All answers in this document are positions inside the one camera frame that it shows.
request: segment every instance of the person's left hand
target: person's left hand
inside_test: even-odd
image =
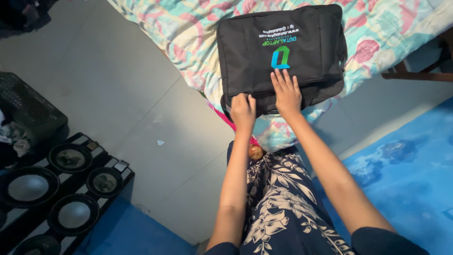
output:
[[[251,135],[256,120],[256,100],[252,95],[241,93],[233,97],[230,114],[236,125],[236,133]]]

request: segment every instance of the blue mat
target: blue mat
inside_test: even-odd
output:
[[[193,255],[195,251],[195,246],[118,197],[74,255]]]
[[[453,98],[343,163],[401,235],[431,255],[453,254]],[[332,204],[323,202],[350,242]]]

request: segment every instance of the speaker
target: speaker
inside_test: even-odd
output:
[[[105,165],[88,174],[73,194],[53,204],[46,219],[8,254],[72,254],[135,175],[128,163],[108,158]]]
[[[78,133],[52,148],[33,166],[0,177],[0,254],[14,248],[46,218],[56,201],[74,193],[108,153]]]

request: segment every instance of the floral skirt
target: floral skirt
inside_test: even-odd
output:
[[[242,238],[241,254],[354,254],[333,228],[295,147],[251,160]]]

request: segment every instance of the tiled floor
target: tiled floor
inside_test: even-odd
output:
[[[107,1],[60,0],[50,15],[40,31],[0,41],[0,70],[16,73],[62,110],[72,133],[86,133],[131,163],[133,204],[190,243],[209,238],[233,131]],[[314,127],[340,154],[452,95],[450,83],[376,77]]]

